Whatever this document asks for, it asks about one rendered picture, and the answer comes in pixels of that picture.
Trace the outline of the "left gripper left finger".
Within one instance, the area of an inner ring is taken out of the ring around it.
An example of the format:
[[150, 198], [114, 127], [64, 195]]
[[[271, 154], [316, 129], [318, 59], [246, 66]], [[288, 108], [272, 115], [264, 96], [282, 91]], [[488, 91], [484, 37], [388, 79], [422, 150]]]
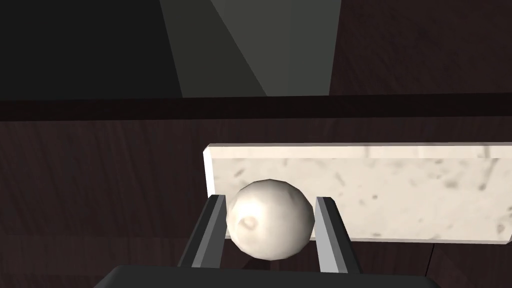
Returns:
[[196, 222], [178, 267], [220, 267], [227, 231], [226, 217], [225, 195], [211, 195]]

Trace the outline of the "white ball knob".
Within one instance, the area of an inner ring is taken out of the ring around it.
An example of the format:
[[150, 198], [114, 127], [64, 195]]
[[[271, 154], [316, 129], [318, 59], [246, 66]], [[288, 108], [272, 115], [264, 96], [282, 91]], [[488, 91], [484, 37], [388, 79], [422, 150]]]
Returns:
[[275, 179], [254, 181], [227, 203], [227, 231], [253, 258], [276, 261], [298, 254], [313, 232], [314, 209], [293, 185]]

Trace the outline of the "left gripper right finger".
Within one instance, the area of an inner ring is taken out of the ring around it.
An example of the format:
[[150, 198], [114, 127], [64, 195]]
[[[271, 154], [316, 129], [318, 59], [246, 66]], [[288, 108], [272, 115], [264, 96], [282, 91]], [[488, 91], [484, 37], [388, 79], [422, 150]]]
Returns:
[[322, 273], [361, 274], [346, 227], [331, 197], [315, 200], [315, 242]]

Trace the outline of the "white marble drawer front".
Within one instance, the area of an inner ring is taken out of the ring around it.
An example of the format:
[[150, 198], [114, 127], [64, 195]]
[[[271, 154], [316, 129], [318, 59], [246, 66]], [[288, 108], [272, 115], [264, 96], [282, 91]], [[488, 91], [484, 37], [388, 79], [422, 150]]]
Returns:
[[285, 181], [332, 198], [354, 241], [507, 244], [512, 143], [214, 143], [207, 192]]

